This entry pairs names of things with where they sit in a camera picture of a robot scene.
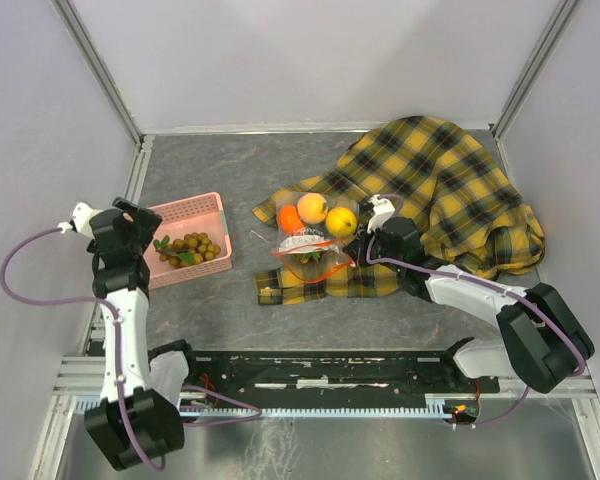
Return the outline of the brown fake longan bunch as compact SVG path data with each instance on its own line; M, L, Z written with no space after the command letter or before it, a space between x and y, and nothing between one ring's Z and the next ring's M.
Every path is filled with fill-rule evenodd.
M196 266L220 257L219 244L212 241L206 232L187 233L172 239L165 235L152 242L159 260L171 268L179 269Z

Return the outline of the clear zip top bag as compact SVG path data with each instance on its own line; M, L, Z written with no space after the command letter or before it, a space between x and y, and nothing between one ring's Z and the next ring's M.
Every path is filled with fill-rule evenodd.
M275 220L278 228L278 244L272 249L272 255L277 258L284 269L305 284L319 283L327 280L341 270L353 267L350 257L344 252L344 248L356 237L360 226L359 206L356 202L344 197L332 197L322 195L328 202L329 210L335 207L346 207L357 216L356 232L347 238L335 238L331 236L325 226L325 220L319 224L306 224L304 228L295 234L287 235L278 226L277 214L281 207L294 205L306 193L313 192L286 192L275 201ZM294 254L321 251L320 263L309 263L302 265L294 258Z

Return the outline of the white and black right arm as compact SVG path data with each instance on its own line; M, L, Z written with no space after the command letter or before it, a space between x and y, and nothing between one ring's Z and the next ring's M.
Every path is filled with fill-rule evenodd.
M356 265L386 266L401 288L449 306L499 331L496 339L461 341L438 368L447 389L461 391L478 377L517 377L540 393L584 372L594 344L559 292L546 283L523 288L485 280L425 252L410 219L394 217L361 228L346 252Z

